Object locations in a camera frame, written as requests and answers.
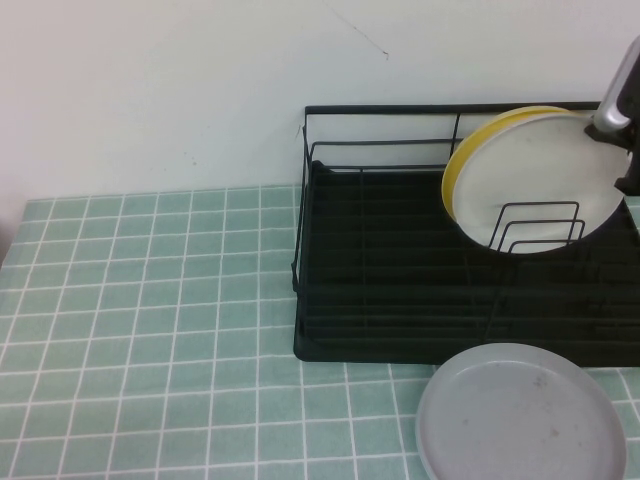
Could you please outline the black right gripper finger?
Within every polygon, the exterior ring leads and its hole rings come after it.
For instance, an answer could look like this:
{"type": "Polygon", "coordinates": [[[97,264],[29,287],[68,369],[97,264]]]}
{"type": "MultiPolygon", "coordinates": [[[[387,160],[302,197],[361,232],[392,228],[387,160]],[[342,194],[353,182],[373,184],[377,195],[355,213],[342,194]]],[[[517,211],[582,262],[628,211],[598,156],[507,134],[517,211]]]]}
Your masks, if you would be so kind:
{"type": "Polygon", "coordinates": [[[631,160],[629,168],[624,176],[618,178],[615,181],[615,187],[623,195],[638,195],[640,183],[640,145],[639,141],[636,141],[633,149],[631,150],[631,160]]]}

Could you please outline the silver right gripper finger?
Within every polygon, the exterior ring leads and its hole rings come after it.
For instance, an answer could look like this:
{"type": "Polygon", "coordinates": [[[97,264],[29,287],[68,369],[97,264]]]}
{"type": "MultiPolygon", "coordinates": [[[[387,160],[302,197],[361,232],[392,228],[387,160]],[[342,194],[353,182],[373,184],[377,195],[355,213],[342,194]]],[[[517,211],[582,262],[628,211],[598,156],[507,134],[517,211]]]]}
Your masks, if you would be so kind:
{"type": "Polygon", "coordinates": [[[639,38],[627,49],[585,133],[615,146],[633,146],[639,122],[639,38]]]}

